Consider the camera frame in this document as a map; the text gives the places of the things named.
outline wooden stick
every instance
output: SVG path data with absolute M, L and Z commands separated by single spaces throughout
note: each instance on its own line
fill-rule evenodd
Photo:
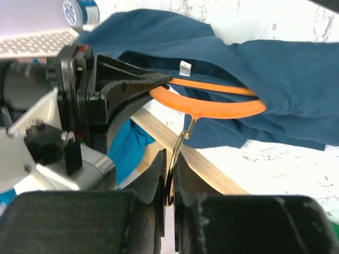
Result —
M 145 108 L 141 108 L 131 119 L 147 131 L 161 146 L 172 153 L 178 136 L 165 124 L 160 122 Z M 191 169 L 220 193 L 248 194 L 247 191 L 238 186 L 195 149 L 183 145 L 181 153 Z

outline wooden board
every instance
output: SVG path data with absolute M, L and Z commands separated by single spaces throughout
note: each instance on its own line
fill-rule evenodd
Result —
M 144 108 L 135 113 L 131 119 L 157 141 L 147 147 L 144 161 L 137 170 L 140 172 L 145 170 L 145 167 L 152 162 L 157 152 L 162 148 L 167 149 L 170 159 L 177 135 Z M 223 194 L 248 194 L 195 149 L 183 145 L 181 153 L 192 170 L 217 191 Z

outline bolt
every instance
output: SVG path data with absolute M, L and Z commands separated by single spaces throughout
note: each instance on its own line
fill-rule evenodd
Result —
M 42 119 L 35 119 L 30 122 L 31 127 L 38 127 L 41 128 L 44 126 L 43 120 Z
M 73 131 L 64 131 L 61 134 L 61 139 L 65 142 L 74 142 L 75 141 L 75 134 Z

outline orange plastic hanger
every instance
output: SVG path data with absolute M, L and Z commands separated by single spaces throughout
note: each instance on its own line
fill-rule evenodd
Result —
M 247 88 L 216 85 L 187 79 L 173 78 L 168 83 L 216 92 L 256 96 L 255 93 Z M 161 104 L 176 111 L 189 114 L 195 120 L 198 120 L 201 117 L 213 119 L 239 119 L 260 114 L 266 110 L 265 104 L 259 99 L 249 102 L 208 102 L 172 93 L 162 86 L 152 89 L 149 93 Z

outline metal hook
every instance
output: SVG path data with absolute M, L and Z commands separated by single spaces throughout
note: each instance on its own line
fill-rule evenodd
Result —
M 165 204 L 166 206 L 171 206 L 174 201 L 174 190 L 173 190 L 173 171 L 176 164 L 176 161 L 178 159 L 181 145 L 184 141 L 184 139 L 188 139 L 192 133 L 193 127 L 196 123 L 196 119 L 192 118 L 190 126 L 187 130 L 183 130 L 180 135 L 178 136 L 178 139 L 176 141 L 176 144 L 173 149 L 171 162 L 169 163 L 169 169 L 167 173 L 166 178 L 166 184 L 165 184 Z

